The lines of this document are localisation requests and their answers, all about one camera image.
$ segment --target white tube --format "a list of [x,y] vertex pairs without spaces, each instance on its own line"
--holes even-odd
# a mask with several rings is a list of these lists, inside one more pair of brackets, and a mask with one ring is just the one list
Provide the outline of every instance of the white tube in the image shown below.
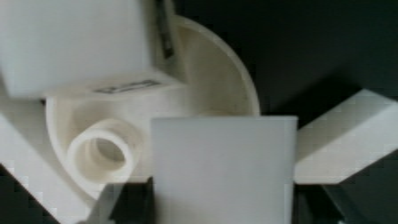
[[74,138],[67,150],[69,174],[92,197],[106,183],[122,183],[129,179],[140,143],[138,131],[115,119],[99,121]]

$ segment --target dark background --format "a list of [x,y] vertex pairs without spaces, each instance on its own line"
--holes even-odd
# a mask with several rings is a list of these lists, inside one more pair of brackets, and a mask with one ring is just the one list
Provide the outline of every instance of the dark background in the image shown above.
[[[232,46],[263,114],[298,115],[302,126],[360,88],[398,97],[398,1],[176,0],[176,8]],[[398,223],[396,159],[330,188],[351,220]],[[0,223],[39,223],[7,181],[0,173]]]

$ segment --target white rectangular block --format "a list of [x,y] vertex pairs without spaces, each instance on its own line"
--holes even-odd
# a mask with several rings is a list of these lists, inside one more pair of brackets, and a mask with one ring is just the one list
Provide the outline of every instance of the white rectangular block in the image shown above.
[[398,103],[362,90],[296,135],[295,182],[337,184],[398,148]]
[[80,81],[151,71],[158,43],[149,0],[0,1],[7,92],[39,98]]
[[288,224],[296,119],[152,121],[158,224]]
[[87,219],[94,200],[64,172],[46,133],[44,106],[0,88],[0,164],[62,224]]

